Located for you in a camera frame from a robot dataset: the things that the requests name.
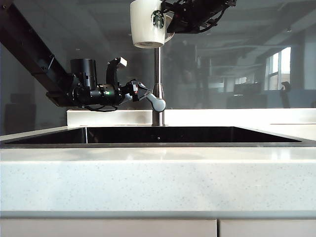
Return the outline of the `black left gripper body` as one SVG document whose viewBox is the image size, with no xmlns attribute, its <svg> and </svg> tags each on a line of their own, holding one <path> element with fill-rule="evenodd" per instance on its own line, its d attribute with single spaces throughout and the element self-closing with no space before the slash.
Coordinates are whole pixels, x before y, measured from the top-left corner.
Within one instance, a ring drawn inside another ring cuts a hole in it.
<svg viewBox="0 0 316 237">
<path fill-rule="evenodd" d="M 125 86 L 122 87 L 122 93 L 124 94 L 124 102 L 132 100 L 133 102 L 139 101 L 138 98 L 138 81 L 136 79 L 131 80 Z"/>
</svg>

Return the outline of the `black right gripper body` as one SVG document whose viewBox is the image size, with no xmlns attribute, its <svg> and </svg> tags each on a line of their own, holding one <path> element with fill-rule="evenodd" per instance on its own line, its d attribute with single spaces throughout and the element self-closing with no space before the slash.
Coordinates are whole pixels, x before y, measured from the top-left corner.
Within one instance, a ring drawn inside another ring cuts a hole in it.
<svg viewBox="0 0 316 237">
<path fill-rule="evenodd" d="M 212 16 L 222 13 L 221 0 L 179 0 L 176 4 L 176 34 L 198 34 L 217 26 L 221 18 L 213 19 Z"/>
</svg>

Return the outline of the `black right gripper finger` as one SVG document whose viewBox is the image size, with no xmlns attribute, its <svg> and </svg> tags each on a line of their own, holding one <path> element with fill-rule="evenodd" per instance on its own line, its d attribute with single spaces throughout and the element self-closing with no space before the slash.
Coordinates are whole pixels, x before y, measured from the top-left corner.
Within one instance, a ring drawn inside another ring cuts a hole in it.
<svg viewBox="0 0 316 237">
<path fill-rule="evenodd" d="M 167 32 L 176 32 L 177 31 L 176 19 L 173 19 L 173 17 L 171 16 L 167 16 L 167 21 L 168 21 Z"/>
<path fill-rule="evenodd" d="M 175 2 L 168 2 L 166 0 L 162 0 L 161 1 L 161 12 L 163 14 L 165 13 L 168 13 L 168 12 L 171 12 L 171 13 L 175 13 L 176 12 L 176 4 L 178 2 L 175 1 Z"/>
</svg>

